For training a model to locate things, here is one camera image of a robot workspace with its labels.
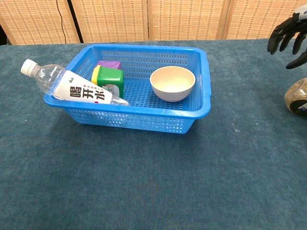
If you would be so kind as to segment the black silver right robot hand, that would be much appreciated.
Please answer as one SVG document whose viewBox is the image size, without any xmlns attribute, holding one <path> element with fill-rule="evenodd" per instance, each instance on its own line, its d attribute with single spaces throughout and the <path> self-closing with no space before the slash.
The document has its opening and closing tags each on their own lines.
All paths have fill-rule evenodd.
<svg viewBox="0 0 307 230">
<path fill-rule="evenodd" d="M 297 35 L 292 53 L 295 55 L 307 38 L 307 6 L 295 9 L 291 17 L 275 27 L 268 41 L 267 51 L 274 54 L 276 50 L 285 50 L 290 40 Z"/>
</svg>

